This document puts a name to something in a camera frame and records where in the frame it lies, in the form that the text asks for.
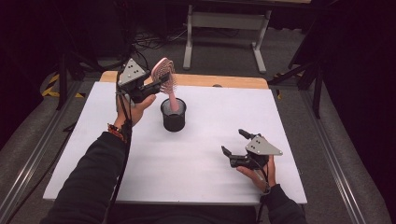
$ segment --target hand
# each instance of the hand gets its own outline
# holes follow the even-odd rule
[[[268,174],[267,174],[268,175],[268,184],[270,185],[270,187],[275,186],[276,179],[275,179],[274,155],[269,156],[269,161],[262,169],[264,170],[265,173],[268,172]],[[252,171],[244,166],[238,166],[238,167],[236,167],[236,170],[241,172],[245,176],[249,177],[253,181],[253,184],[256,185],[257,188],[259,188],[261,191],[265,192],[265,184],[264,184],[265,181],[260,180],[254,171]],[[258,171],[257,173],[260,174],[262,176],[262,178],[265,180],[261,171]]]
[[[128,109],[131,108],[133,126],[135,126],[136,123],[142,119],[144,110],[146,108],[148,108],[154,102],[155,98],[156,98],[155,95],[150,95],[142,103],[135,104],[134,106],[132,106],[125,99],[125,97],[122,96],[122,100],[124,102],[125,109],[127,110],[127,113],[128,113]],[[126,120],[126,116],[122,110],[122,106],[121,106],[119,97],[117,97],[117,111],[118,111],[118,115],[117,115],[116,121],[114,121],[114,126],[116,126],[117,128],[120,129],[122,124]]]

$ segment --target gray floor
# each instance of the gray floor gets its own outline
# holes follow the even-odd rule
[[[258,72],[249,43],[256,36],[251,32],[239,32],[235,37],[224,37],[213,31],[196,32],[193,42],[191,70],[182,69],[185,41],[178,39],[160,49],[142,51],[152,67],[162,57],[174,61],[177,73],[206,74],[238,77],[264,77],[271,79],[278,72],[288,71],[288,64],[304,35],[299,31],[269,29],[264,37],[262,55],[267,66],[267,74]],[[87,97],[97,74],[89,74],[78,92],[87,93]],[[290,141],[294,159],[301,172],[308,204],[304,206],[309,223],[364,223],[351,218],[346,199],[340,191],[339,182],[334,178],[334,171],[329,164],[322,138],[318,134],[315,122],[310,116],[310,108],[304,104],[302,92],[291,88],[279,87],[282,99],[276,99],[279,115]],[[86,98],[72,98],[69,107],[62,115],[54,135],[49,140],[46,153],[34,169],[28,185],[21,195],[23,199],[42,176],[62,145],[67,134],[63,129],[78,120]],[[44,102],[32,112],[21,127],[0,151],[0,199],[5,199],[8,192],[29,160],[41,135],[50,124],[55,112],[57,98],[45,97]],[[321,120],[332,145],[333,154],[339,162],[346,182],[353,192],[356,204],[361,210],[365,223],[391,223],[388,210],[371,177],[364,169],[353,144],[332,105],[325,88],[320,103]],[[43,192],[50,180],[50,172],[37,189],[25,202],[11,223],[37,223],[50,209],[52,202],[42,199]]]

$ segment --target black cylindrical container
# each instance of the black cylindrical container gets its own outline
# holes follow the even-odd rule
[[[172,133],[182,130],[186,124],[186,103],[178,98],[176,99],[178,103],[177,111],[172,111],[169,99],[164,100],[161,104],[161,112],[163,112],[163,127]]]

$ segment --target table leg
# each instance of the table leg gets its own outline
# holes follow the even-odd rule
[[[259,67],[260,73],[266,73],[267,70],[262,60],[262,53],[260,52],[260,47],[262,46],[262,40],[264,39],[265,31],[267,30],[268,22],[270,21],[271,10],[265,12],[265,17],[262,18],[262,25],[260,27],[259,36],[256,42],[251,43],[253,47],[254,57],[256,58],[257,66]]]
[[[192,5],[189,5],[189,14],[187,16],[187,44],[186,51],[184,52],[183,69],[189,70],[191,67],[191,54],[192,54]]]

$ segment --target white table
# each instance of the white table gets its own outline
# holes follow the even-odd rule
[[[114,121],[115,84],[96,82],[44,193],[54,200],[89,145]],[[260,191],[231,168],[221,151],[245,155],[248,143],[238,133],[261,133],[283,151],[275,157],[276,181],[297,203],[306,203],[290,146],[270,90],[178,86],[186,102],[186,126],[178,133],[163,127],[160,104],[145,111],[134,127],[129,162],[119,202],[183,204],[257,204]]]

